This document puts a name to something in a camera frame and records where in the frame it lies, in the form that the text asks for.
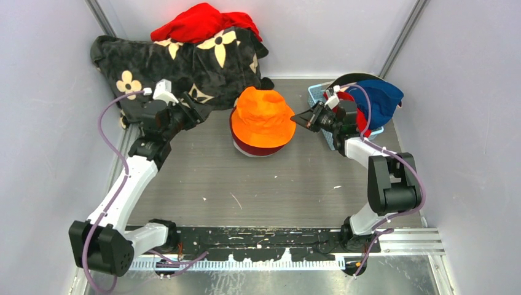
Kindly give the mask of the orange bucket hat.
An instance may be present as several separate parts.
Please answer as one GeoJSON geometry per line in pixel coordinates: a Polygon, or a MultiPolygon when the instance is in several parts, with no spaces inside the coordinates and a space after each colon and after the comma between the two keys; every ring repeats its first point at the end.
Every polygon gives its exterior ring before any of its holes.
{"type": "Polygon", "coordinates": [[[256,148],[277,148],[288,144],[295,132],[295,113],[275,90],[248,87],[240,94],[230,116],[233,134],[256,148]]]}

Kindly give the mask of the bright red bucket hat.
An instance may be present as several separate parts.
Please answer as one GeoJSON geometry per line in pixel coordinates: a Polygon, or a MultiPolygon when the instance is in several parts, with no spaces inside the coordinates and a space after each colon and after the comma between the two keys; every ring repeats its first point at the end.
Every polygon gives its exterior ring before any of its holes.
{"type": "Polygon", "coordinates": [[[355,102],[355,98],[348,92],[337,93],[339,104],[332,110],[334,118],[347,125],[349,134],[361,132],[367,125],[367,119],[355,102]]]}

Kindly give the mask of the grey bucket hat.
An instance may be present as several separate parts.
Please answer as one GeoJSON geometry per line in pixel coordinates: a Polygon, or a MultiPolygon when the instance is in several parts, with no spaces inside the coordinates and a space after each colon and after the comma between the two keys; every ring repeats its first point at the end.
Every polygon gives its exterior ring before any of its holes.
{"type": "Polygon", "coordinates": [[[233,146],[235,147],[236,150],[238,150],[240,153],[242,153],[243,155],[245,155],[247,157],[250,157],[250,158],[262,158],[262,157],[264,157],[263,155],[254,155],[254,154],[250,154],[250,153],[244,151],[241,147],[239,147],[239,145],[235,141],[232,141],[232,143],[233,143],[233,146]]]}

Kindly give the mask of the blue bucket hat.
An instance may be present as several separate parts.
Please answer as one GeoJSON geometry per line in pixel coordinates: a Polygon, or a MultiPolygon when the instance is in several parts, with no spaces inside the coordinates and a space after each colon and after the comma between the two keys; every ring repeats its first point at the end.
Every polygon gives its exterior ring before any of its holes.
{"type": "MultiPolygon", "coordinates": [[[[369,97],[371,108],[369,130],[387,124],[392,119],[396,108],[401,105],[404,93],[393,84],[379,79],[359,81],[356,85],[362,87],[369,97]]],[[[363,130],[369,115],[366,97],[362,90],[357,87],[348,87],[345,92],[353,97],[357,108],[361,111],[362,127],[360,129],[363,130]]]]}

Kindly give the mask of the dark red bucket hat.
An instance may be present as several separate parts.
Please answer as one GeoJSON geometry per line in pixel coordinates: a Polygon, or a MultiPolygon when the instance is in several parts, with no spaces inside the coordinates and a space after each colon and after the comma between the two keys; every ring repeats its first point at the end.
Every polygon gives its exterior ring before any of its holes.
{"type": "Polygon", "coordinates": [[[241,147],[244,151],[246,151],[250,154],[254,154],[254,155],[263,155],[264,157],[269,157],[269,156],[277,153],[278,151],[282,150],[282,148],[284,148],[284,145],[278,146],[278,147],[271,147],[271,148],[255,147],[255,146],[248,145],[248,144],[244,143],[243,141],[241,141],[236,136],[236,134],[232,128],[232,115],[234,114],[234,112],[235,112],[235,109],[232,109],[232,112],[230,113],[230,119],[229,119],[232,141],[237,142],[239,147],[241,147]]]}

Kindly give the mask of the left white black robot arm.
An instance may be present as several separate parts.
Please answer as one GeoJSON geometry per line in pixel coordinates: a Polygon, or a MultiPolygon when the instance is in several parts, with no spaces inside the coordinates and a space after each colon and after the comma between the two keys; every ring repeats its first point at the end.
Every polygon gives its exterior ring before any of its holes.
{"type": "Polygon", "coordinates": [[[151,219],[126,231],[131,212],[171,152],[172,139],[203,123],[213,110],[188,93],[176,100],[149,100],[135,109],[122,98],[121,107],[138,124],[142,135],[122,159],[123,170],[98,208],[85,221],[74,221],[69,240],[76,266],[117,277],[128,272],[134,258],[156,248],[165,254],[179,246],[173,221],[151,219]]]}

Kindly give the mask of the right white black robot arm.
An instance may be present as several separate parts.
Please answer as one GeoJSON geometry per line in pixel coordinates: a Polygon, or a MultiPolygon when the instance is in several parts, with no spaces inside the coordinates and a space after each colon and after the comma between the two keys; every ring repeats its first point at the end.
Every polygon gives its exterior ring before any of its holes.
{"type": "Polygon", "coordinates": [[[348,252],[357,252],[380,235],[377,228],[397,216],[418,211],[424,204],[424,188],[418,179],[412,154],[395,153],[377,146],[358,128],[357,113],[322,101],[291,117],[312,132],[332,135],[335,149],[367,169],[367,203],[340,228],[338,242],[348,252]]]}

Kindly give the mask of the black floral plush blanket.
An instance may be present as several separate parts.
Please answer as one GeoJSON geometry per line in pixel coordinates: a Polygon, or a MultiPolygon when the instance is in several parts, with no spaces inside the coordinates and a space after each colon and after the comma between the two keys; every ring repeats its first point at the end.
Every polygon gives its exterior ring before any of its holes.
{"type": "Polygon", "coordinates": [[[157,82],[171,82],[176,98],[183,93],[216,111],[231,109],[244,89],[272,90],[274,83],[261,74],[259,60],[269,51],[250,30],[232,26],[197,43],[168,38],[162,41],[129,41],[98,36],[90,48],[90,59],[104,76],[118,102],[120,126],[136,123],[139,109],[157,82]]]}

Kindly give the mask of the red cloth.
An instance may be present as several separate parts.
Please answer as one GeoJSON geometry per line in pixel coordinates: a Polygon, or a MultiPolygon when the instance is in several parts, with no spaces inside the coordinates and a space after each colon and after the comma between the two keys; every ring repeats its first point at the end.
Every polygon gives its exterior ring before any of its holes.
{"type": "Polygon", "coordinates": [[[244,12],[220,12],[207,2],[192,6],[174,19],[150,33],[152,41],[173,39],[180,42],[205,41],[230,27],[250,30],[259,41],[260,32],[249,14],[244,12]]]}

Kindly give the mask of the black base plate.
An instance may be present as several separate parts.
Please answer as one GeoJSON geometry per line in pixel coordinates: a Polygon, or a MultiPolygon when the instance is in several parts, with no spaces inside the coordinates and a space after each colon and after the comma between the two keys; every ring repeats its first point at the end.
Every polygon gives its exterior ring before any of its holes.
{"type": "Polygon", "coordinates": [[[209,261],[280,261],[285,251],[292,262],[332,261],[338,254],[380,251],[372,235],[356,236],[346,226],[319,227],[178,227],[173,242],[155,248],[192,260],[207,252],[209,261]]]}

